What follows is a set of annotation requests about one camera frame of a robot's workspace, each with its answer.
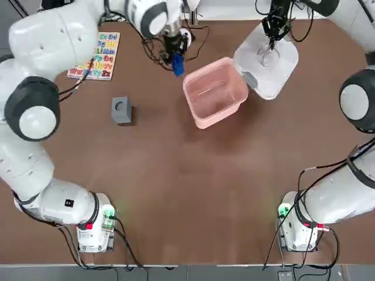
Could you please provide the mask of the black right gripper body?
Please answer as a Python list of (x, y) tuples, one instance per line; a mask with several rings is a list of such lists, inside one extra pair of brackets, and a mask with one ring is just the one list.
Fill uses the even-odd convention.
[(292, 0), (271, 0), (268, 19), (288, 20)]

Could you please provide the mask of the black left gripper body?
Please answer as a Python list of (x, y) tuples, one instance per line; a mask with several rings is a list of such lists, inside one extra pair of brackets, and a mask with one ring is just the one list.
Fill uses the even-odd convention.
[(163, 36), (166, 54), (173, 56), (175, 53), (181, 56), (189, 47), (189, 32), (180, 32), (175, 36)]

